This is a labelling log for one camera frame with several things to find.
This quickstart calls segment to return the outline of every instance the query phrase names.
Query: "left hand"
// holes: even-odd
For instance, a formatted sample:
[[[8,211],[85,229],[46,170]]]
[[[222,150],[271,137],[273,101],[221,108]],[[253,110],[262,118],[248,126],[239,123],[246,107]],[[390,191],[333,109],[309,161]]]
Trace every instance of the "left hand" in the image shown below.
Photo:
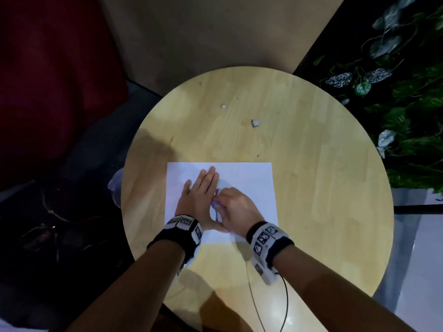
[[[217,189],[219,182],[219,173],[215,172],[215,167],[210,167],[208,173],[206,170],[200,171],[195,180],[192,189],[191,180],[188,179],[183,187],[175,215],[186,214],[196,218],[202,226],[202,230],[215,229],[220,232],[229,233],[222,223],[214,221],[209,215],[212,197]]]

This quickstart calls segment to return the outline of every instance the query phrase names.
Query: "red fabric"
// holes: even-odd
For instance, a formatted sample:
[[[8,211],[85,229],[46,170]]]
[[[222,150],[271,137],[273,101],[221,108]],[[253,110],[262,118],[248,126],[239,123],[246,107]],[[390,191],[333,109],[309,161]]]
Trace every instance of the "red fabric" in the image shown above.
[[[53,169],[126,97],[97,0],[0,0],[0,191]]]

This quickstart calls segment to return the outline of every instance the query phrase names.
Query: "hand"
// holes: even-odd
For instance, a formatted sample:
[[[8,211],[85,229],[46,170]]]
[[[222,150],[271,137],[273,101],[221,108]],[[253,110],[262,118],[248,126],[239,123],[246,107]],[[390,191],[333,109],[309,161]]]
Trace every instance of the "hand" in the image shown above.
[[[219,182],[219,173],[215,172],[215,167],[210,167],[208,173],[206,170],[200,171],[194,185],[191,187],[191,180],[188,179],[183,186],[182,196],[180,197],[175,215],[186,214],[196,218],[202,226],[202,230],[215,229],[220,232],[228,233],[229,230],[224,226],[211,219],[209,210],[211,207],[212,197],[217,189]]]
[[[214,208],[220,213],[223,226],[244,238],[254,224],[264,221],[254,202],[236,188],[221,190],[213,201],[221,204]]]

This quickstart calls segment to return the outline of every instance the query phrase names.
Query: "dark floor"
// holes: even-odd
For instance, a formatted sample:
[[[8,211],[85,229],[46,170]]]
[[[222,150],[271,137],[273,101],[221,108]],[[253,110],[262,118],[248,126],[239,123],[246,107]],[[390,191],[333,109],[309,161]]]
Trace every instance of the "dark floor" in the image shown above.
[[[129,88],[127,102],[81,136],[58,172],[0,203],[0,317],[7,322],[62,331],[133,262],[107,184],[161,98]],[[396,205],[422,204],[424,196],[394,191]],[[391,261],[374,295],[391,311],[418,223],[417,216],[395,221]],[[163,313],[174,319],[166,308]]]

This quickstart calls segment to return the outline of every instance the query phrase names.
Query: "wrist band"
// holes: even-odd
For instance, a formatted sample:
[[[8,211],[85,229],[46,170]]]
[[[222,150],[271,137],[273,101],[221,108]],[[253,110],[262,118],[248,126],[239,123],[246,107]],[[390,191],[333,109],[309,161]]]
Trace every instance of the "wrist band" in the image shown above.
[[[185,260],[180,266],[179,272],[184,265],[194,257],[194,252],[202,241],[203,230],[198,220],[185,214],[175,216],[165,225],[163,230],[157,234],[146,249],[159,240],[171,240],[178,243],[185,251]]]
[[[263,265],[277,273],[272,265],[274,257],[287,246],[294,245],[289,236],[273,223],[261,221],[253,225],[247,235],[255,258]]]

